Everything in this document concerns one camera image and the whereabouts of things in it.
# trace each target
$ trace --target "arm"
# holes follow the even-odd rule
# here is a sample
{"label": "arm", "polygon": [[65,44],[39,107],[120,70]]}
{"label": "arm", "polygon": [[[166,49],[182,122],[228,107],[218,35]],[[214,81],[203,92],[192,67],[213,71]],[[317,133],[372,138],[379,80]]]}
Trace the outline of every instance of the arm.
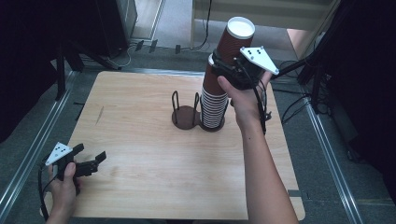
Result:
{"label": "arm", "polygon": [[64,171],[64,181],[55,179],[50,184],[53,206],[49,214],[47,224],[66,224],[76,209],[76,187],[73,183],[73,175],[76,172],[76,164],[70,162]]}
{"label": "arm", "polygon": [[[266,72],[262,78],[264,85],[270,78],[271,73]],[[239,91],[225,77],[218,81],[233,99],[242,134],[249,223],[298,223],[262,132],[253,91]]]}

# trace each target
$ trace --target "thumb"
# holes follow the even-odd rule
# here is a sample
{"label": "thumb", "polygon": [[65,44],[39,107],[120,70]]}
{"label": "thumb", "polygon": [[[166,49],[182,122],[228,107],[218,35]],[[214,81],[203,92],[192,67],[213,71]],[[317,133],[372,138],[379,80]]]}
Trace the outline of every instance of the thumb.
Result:
{"label": "thumb", "polygon": [[73,176],[76,172],[76,164],[70,162],[64,170],[64,181],[73,181]]}
{"label": "thumb", "polygon": [[233,98],[233,91],[235,90],[235,88],[233,87],[233,85],[231,85],[231,83],[227,80],[227,78],[218,77],[218,83],[221,86],[221,88],[225,92],[227,92],[228,96]]}

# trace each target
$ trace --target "wooden furniture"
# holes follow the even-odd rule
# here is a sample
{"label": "wooden furniture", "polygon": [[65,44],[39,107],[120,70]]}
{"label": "wooden furniture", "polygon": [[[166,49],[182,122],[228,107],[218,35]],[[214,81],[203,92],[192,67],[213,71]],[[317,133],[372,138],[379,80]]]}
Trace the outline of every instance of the wooden furniture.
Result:
{"label": "wooden furniture", "polygon": [[[98,75],[69,146],[76,158],[106,151],[99,172],[82,177],[76,217],[247,219],[242,138],[233,108],[224,127],[183,131],[171,120],[172,93],[193,106],[203,77],[102,72]],[[298,190],[271,86],[267,139],[289,190]],[[299,219],[301,197],[291,197]],[[50,194],[46,197],[51,207]]]}
{"label": "wooden furniture", "polygon": [[[210,20],[228,21],[232,17],[248,18],[255,25],[287,28],[299,59],[303,58],[315,38],[325,31],[340,0],[216,0]],[[206,20],[209,0],[194,0],[191,17],[191,44],[194,20]]]}

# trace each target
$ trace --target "person's left hand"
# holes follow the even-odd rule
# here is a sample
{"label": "person's left hand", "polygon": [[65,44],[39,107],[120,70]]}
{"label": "person's left hand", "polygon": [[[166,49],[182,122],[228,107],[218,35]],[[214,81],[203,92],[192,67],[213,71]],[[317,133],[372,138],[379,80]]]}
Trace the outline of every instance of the person's left hand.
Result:
{"label": "person's left hand", "polygon": [[[76,187],[73,176],[76,164],[70,162],[64,171],[64,181],[55,178],[50,183],[53,206],[47,223],[67,223],[76,210]],[[49,178],[52,177],[52,166],[49,167]]]}

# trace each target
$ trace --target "hand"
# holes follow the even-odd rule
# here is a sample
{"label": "hand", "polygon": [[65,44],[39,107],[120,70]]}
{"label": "hand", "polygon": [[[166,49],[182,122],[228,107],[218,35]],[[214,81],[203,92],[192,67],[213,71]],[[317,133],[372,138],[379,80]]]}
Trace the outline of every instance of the hand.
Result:
{"label": "hand", "polygon": [[[53,206],[47,223],[67,223],[76,210],[76,187],[73,176],[76,164],[70,162],[64,171],[64,181],[58,178],[50,184]],[[52,166],[49,167],[49,178],[52,177]]]}
{"label": "hand", "polygon": [[[262,84],[267,88],[268,82],[271,79],[271,72],[264,72],[262,76]],[[253,120],[260,120],[259,109],[257,107],[257,98],[253,90],[240,91],[236,89],[225,77],[218,77],[218,82],[228,96],[233,99],[233,108],[235,109],[236,122],[240,128],[244,128]],[[256,87],[260,96],[262,96],[262,89]]]}

